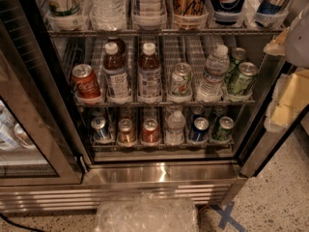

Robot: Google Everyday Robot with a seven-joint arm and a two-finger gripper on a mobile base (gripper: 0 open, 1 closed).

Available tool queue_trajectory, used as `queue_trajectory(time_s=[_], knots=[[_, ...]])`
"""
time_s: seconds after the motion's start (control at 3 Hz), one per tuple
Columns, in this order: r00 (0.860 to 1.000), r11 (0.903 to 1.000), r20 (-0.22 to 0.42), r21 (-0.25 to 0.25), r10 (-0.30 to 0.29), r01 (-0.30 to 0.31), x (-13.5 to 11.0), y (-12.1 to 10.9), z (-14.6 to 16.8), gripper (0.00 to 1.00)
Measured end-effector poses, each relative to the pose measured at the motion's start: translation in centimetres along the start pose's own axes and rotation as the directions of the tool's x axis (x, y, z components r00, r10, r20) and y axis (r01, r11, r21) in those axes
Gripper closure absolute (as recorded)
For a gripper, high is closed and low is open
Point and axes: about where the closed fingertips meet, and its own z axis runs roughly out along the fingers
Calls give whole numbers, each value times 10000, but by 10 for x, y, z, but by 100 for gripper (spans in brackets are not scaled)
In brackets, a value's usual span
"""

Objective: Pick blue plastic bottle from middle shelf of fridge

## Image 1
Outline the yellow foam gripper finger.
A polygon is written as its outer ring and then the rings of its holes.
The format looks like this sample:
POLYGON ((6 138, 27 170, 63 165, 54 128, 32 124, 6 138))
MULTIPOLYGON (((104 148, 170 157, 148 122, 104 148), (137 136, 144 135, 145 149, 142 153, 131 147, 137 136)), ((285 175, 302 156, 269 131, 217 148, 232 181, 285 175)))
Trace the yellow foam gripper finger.
POLYGON ((290 75, 281 74, 267 108, 265 129, 270 132, 286 129, 308 103, 309 70, 304 69, 290 75))
POLYGON ((285 55, 285 41, 290 28, 284 29, 278 36, 274 37, 265 47, 264 53, 272 56, 285 55))

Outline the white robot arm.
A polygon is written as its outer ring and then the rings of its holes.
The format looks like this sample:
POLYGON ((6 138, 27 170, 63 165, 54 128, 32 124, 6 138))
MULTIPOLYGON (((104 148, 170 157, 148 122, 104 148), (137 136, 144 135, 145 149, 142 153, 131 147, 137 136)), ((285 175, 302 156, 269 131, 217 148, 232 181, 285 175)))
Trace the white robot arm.
POLYGON ((309 104, 309 8, 305 7, 274 40, 264 47, 264 53, 283 56, 299 68, 290 75, 281 74, 275 84, 267 108, 264 127, 270 132, 286 129, 309 104))

